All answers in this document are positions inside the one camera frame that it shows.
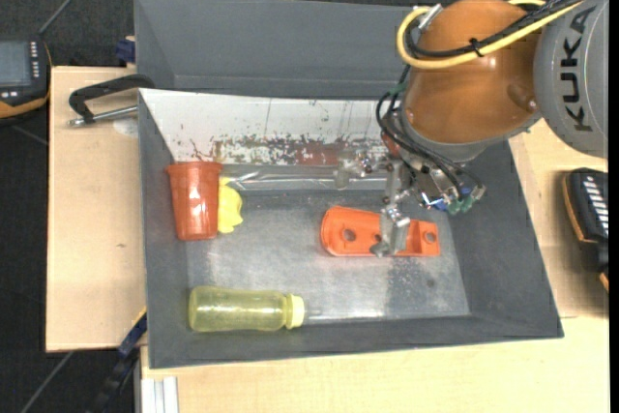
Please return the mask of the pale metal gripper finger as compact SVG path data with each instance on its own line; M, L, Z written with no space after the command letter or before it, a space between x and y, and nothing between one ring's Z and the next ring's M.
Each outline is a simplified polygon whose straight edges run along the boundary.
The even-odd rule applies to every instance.
M388 205L379 216L380 240L369 251L377 257L395 256L406 249L410 218L397 205Z
M364 178L373 171L373 164L366 151L341 151L335 170L337 189L345 189L352 178Z

